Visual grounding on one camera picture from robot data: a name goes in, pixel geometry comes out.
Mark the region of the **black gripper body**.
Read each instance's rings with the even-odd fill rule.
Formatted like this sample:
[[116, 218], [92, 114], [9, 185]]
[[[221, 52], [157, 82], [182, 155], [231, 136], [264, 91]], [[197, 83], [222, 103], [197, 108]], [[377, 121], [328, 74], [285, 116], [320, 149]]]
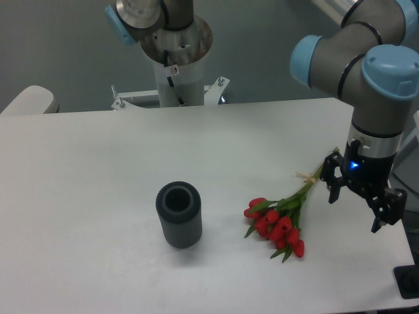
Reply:
[[383, 158], [363, 156], [357, 152], [360, 146], [360, 140], [346, 144], [338, 189], [347, 186], [366, 200], [383, 200], [396, 154]]

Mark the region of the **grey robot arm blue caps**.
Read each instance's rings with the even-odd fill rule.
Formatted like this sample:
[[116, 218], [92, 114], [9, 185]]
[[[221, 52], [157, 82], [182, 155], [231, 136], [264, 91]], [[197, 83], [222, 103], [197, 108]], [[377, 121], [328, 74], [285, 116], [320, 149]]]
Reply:
[[[162, 107], [208, 101], [201, 64], [213, 35], [192, 1], [115, 1], [105, 15], [124, 44], [140, 44], [154, 62]], [[374, 232], [405, 208], [406, 192], [388, 177], [418, 95], [418, 54], [402, 45], [417, 25], [417, 1], [353, 1], [335, 35], [304, 37], [290, 59], [295, 80], [353, 107], [345, 151], [326, 157], [320, 178], [330, 202], [343, 186], [365, 199]]]

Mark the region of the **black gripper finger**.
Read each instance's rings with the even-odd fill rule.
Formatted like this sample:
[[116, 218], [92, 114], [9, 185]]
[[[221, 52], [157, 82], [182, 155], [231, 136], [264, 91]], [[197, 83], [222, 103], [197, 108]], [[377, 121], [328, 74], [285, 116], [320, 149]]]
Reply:
[[328, 155], [323, 162], [322, 170], [320, 173], [320, 180], [325, 182], [327, 190], [329, 191], [329, 203], [334, 203], [340, 196], [340, 189], [344, 186], [343, 176], [337, 177], [336, 170], [340, 170], [343, 165], [343, 157], [339, 151], [334, 151]]
[[377, 233], [381, 227], [387, 224], [393, 226], [403, 218], [407, 192], [400, 188], [385, 187], [378, 196], [367, 196], [365, 199], [375, 216], [371, 232]]

